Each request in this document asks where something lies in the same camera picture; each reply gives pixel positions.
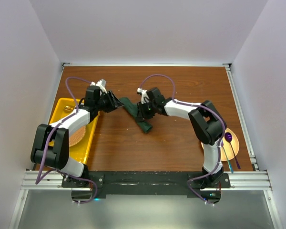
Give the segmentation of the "green cloth napkin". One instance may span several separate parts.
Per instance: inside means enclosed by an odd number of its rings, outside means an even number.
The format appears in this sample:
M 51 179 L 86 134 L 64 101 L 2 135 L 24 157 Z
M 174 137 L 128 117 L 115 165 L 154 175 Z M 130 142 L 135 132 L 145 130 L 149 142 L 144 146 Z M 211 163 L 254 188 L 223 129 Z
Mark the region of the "green cloth napkin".
M 127 113 L 134 119 L 136 124 L 141 128 L 141 130 L 146 134 L 151 131 L 153 126 L 146 121 L 139 122 L 136 120 L 138 115 L 138 105 L 131 102 L 131 100 L 127 97 L 122 97 L 119 99 L 123 103 L 123 108 L 127 111 Z

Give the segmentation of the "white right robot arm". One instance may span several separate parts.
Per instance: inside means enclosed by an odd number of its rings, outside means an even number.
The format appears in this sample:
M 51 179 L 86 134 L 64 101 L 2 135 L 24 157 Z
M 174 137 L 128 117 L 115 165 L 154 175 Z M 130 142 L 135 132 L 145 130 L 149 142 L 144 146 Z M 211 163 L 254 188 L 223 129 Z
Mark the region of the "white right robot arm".
M 137 89 L 141 96 L 137 103 L 138 112 L 135 120 L 142 123 L 156 114 L 179 117 L 189 120 L 196 137 L 204 146 L 202 175 L 195 180 L 203 180 L 207 187 L 214 187 L 223 174 L 221 162 L 221 142 L 225 135 L 226 123 L 211 101 L 190 103 L 175 98 L 165 98 L 157 87 L 149 90 Z

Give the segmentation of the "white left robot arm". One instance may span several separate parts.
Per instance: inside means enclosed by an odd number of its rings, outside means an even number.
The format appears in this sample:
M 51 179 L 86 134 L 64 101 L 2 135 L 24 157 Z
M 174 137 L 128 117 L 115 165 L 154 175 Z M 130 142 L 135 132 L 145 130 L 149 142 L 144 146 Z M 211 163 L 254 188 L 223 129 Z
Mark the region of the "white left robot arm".
M 111 90 L 97 85 L 88 86 L 85 97 L 74 102 L 75 108 L 70 114 L 50 125 L 40 124 L 37 127 L 31 151 L 31 161 L 40 165 L 36 185 L 46 176 L 42 174 L 46 166 L 72 177 L 78 187 L 86 186 L 89 183 L 89 175 L 85 173 L 87 169 L 70 156 L 69 137 L 93 122 L 100 111 L 109 113 L 123 107 Z

